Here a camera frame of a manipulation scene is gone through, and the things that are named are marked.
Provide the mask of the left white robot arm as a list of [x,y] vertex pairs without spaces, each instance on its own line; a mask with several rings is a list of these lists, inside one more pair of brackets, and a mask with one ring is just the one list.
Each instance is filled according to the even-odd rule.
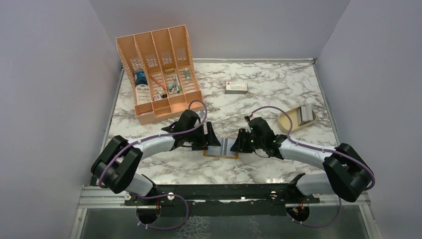
[[156,200],[154,182],[144,175],[137,175],[139,163],[161,152],[172,151],[189,144],[189,148],[206,150],[209,146],[220,146],[211,122],[201,122],[199,115],[185,110],[179,119],[158,133],[129,141],[118,135],[105,146],[91,167],[98,184],[118,194],[122,191],[134,193],[144,204]]

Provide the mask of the stack of grey cards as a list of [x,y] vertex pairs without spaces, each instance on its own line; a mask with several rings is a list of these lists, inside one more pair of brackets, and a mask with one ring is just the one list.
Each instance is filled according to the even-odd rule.
[[313,109],[311,105],[302,105],[297,109],[298,126],[302,126],[314,121]]

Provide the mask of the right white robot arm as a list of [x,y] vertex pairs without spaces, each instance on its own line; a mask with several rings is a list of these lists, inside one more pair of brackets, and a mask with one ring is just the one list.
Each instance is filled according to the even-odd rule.
[[268,157],[288,159],[311,165],[323,173],[302,175],[287,189],[288,198],[295,203],[312,194],[336,194],[348,202],[355,202],[373,182],[374,175],[357,152],[348,144],[323,148],[294,143],[286,135],[275,134],[267,122],[255,118],[241,128],[231,151],[253,153],[263,150]]

